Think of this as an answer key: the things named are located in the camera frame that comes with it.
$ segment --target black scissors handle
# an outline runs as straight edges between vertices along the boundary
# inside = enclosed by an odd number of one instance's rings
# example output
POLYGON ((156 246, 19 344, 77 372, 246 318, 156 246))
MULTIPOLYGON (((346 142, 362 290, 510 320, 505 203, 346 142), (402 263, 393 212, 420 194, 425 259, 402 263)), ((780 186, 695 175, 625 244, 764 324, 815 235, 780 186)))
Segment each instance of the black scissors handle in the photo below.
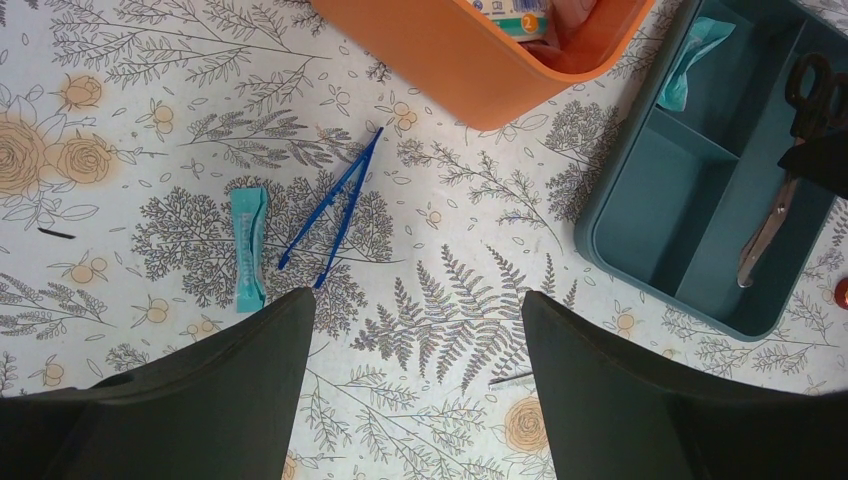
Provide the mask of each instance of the black scissors handle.
POLYGON ((786 82, 786 101, 798 110, 790 133, 811 140, 823 136, 828 125, 848 125, 848 74, 834 73, 828 60, 818 53, 808 53, 792 67, 786 82), (812 70, 813 87, 805 95, 804 76, 812 70))

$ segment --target orange container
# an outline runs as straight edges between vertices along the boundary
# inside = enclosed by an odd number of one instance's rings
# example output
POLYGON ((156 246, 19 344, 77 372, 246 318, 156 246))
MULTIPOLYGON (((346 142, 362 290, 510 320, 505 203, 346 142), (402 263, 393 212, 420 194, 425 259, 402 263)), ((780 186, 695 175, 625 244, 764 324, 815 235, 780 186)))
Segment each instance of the orange container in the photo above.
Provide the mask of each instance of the orange container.
POLYGON ((313 0, 312 5, 466 125, 494 130, 612 68, 653 0, 598 0, 586 23, 560 39, 562 53, 548 65, 467 0, 313 0))

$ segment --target sealed sterile packet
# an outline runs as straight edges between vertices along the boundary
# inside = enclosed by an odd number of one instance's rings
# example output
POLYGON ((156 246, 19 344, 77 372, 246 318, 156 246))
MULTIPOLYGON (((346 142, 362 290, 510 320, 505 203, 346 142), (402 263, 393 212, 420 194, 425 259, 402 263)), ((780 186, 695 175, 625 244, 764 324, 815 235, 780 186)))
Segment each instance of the sealed sterile packet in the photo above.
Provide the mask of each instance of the sealed sterile packet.
POLYGON ((264 188, 237 188, 230 192, 236 240, 236 311, 256 312, 265 306, 262 285, 262 242, 268 192, 264 188))

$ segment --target floral tablecloth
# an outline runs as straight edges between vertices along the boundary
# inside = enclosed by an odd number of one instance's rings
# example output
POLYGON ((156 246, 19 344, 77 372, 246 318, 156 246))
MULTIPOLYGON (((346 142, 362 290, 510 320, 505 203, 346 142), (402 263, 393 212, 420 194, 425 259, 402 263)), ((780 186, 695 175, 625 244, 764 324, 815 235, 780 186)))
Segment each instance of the floral tablecloth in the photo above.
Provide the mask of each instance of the floral tablecloth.
MULTIPOLYGON (((848 5, 810 8, 848 28, 848 5)), ((323 288, 283 478, 553 478, 530 288, 658 354, 816 394, 848 386, 848 204, 779 329, 740 343, 597 271, 571 239, 676 8, 621 61, 503 128, 455 122, 308 0, 0 1, 0 395, 88 387, 244 318, 228 192, 270 194, 272 297, 311 285, 339 209, 282 248, 380 126, 323 288), (75 239, 41 233, 47 229, 75 239), (350 365, 340 369, 339 365, 350 365)))

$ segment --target tray compartment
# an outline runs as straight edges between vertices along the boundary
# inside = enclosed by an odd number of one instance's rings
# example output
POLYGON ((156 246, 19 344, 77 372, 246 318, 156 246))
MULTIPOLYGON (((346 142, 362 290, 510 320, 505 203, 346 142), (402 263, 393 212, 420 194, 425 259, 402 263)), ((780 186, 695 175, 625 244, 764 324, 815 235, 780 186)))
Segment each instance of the tray compartment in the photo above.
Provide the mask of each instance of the tray compartment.
POLYGON ((739 155, 801 34, 802 22, 782 16, 752 22, 719 1, 706 2, 699 15, 733 23, 736 29, 689 70, 686 109, 669 114, 739 155))
MULTIPOLYGON (((776 86, 785 85, 797 56, 788 56, 774 80, 776 86)), ((751 336, 767 332, 776 324, 809 251, 798 245, 813 244, 833 199, 832 194, 805 185, 793 199, 787 222, 779 232, 781 241, 795 248, 786 247, 777 254, 776 238, 758 263, 754 287, 739 288, 736 271, 740 252, 768 215, 785 173, 777 161, 794 144, 789 127, 795 110, 783 96, 783 88, 773 89, 675 294, 681 302, 751 336)))
POLYGON ((655 111, 598 221, 600 256, 673 295, 736 162, 730 152, 655 111))

